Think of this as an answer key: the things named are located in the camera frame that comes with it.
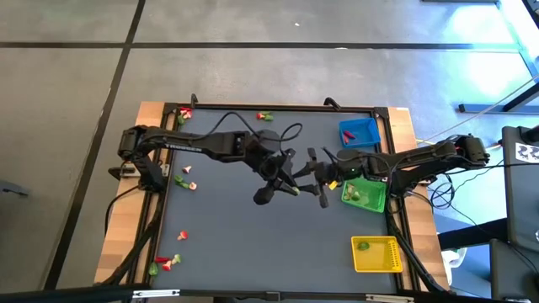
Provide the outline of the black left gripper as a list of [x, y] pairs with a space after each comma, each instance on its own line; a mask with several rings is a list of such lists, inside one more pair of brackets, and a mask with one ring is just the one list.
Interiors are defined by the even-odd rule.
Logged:
[[252, 138], [252, 169], [255, 173], [259, 174], [260, 164], [268, 157], [275, 157], [280, 165], [278, 177], [269, 181], [264, 180], [266, 185], [255, 193], [253, 201], [257, 205], [268, 204], [275, 191], [294, 195], [295, 190], [297, 190], [297, 183], [291, 172], [291, 159], [295, 152], [292, 150], [281, 151], [281, 141], [282, 139], [276, 132], [256, 132]]

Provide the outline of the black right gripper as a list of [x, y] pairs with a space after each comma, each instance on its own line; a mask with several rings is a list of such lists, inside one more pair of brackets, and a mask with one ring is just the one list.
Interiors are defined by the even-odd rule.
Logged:
[[319, 162], [313, 147], [307, 149], [307, 155], [309, 156], [310, 161], [307, 162], [303, 168], [293, 173], [292, 177], [301, 178], [312, 173], [315, 178], [315, 184], [301, 185], [300, 191], [316, 195], [320, 206], [323, 209], [328, 208], [328, 198], [324, 192], [323, 186], [336, 179], [337, 174], [335, 167], [332, 163]]

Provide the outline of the grey table mat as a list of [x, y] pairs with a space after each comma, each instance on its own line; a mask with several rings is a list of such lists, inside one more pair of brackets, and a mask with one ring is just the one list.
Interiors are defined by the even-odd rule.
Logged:
[[[241, 162], [222, 163], [177, 151], [172, 171], [192, 169], [196, 190], [168, 188], [157, 255], [181, 262], [153, 280], [156, 289], [325, 293], [392, 293], [390, 274], [360, 274], [350, 238], [382, 236], [385, 217], [347, 205], [339, 189], [328, 190], [328, 208], [318, 198], [282, 192], [267, 205], [253, 196], [263, 179]], [[178, 241], [181, 231], [189, 238]]]

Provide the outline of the green plastic basket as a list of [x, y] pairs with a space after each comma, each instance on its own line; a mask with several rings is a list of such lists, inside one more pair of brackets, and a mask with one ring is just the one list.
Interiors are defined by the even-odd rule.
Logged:
[[[346, 186], [351, 184], [355, 187], [355, 192], [361, 194], [359, 201], [344, 198], [344, 190]], [[383, 182], [371, 181], [365, 178], [355, 178], [344, 182], [341, 201], [347, 205], [351, 205], [363, 210], [369, 210], [375, 213], [383, 213], [386, 203], [387, 186]]]

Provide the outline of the blue plastic basket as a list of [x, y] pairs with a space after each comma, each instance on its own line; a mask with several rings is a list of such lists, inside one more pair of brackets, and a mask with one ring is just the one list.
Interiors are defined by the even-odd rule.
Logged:
[[[348, 145], [343, 142], [345, 130], [355, 135], [355, 139], [349, 139]], [[373, 118], [342, 120], [339, 122], [339, 135], [344, 148], [375, 146], [381, 141], [377, 123]]]

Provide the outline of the yellow plastic basket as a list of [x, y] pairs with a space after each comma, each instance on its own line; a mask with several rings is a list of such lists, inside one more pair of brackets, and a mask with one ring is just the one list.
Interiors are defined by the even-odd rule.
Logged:
[[[358, 250], [357, 246], [360, 242], [369, 242], [370, 248], [365, 251]], [[355, 236], [350, 238], [350, 245], [356, 273], [402, 273], [403, 264], [396, 237]]]

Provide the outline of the silver aluminium extrusion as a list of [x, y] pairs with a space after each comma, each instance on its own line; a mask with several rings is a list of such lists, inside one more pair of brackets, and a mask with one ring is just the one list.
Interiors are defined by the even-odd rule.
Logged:
[[180, 296], [180, 290], [134, 290], [132, 299], [161, 298]]
[[415, 303], [415, 299], [413, 297], [380, 294], [366, 294], [366, 301], [373, 301], [377, 303]]

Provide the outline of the white bag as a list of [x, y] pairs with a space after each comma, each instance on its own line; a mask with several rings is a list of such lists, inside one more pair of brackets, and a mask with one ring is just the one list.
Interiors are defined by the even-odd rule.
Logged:
[[458, 249], [445, 250], [441, 252], [444, 269], [446, 271], [446, 277], [448, 285], [452, 284], [452, 270], [454, 268], [459, 268], [467, 254], [467, 248], [462, 247]]

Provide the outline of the metal stand foot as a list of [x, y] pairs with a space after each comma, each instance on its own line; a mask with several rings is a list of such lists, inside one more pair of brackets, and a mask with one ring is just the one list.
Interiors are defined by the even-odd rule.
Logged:
[[539, 82], [510, 101], [496, 105], [459, 104], [457, 110], [467, 114], [539, 114]]

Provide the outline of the black equipment box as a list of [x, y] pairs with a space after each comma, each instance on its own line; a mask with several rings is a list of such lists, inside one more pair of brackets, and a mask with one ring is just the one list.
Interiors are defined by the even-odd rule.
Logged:
[[489, 242], [491, 296], [539, 303], [539, 252]]

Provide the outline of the grey flat floor object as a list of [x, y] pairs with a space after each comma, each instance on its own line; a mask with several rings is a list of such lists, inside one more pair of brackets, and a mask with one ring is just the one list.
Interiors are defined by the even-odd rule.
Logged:
[[10, 183], [5, 180], [0, 179], [0, 192], [2, 193], [12, 193], [19, 196], [27, 197], [29, 196], [29, 190], [17, 185], [16, 183]]

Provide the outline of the black frame crossbar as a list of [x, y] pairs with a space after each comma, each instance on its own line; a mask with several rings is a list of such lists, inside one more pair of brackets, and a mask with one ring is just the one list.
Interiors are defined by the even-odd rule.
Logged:
[[149, 289], [148, 284], [123, 284], [7, 293], [0, 294], [0, 303], [109, 303]]

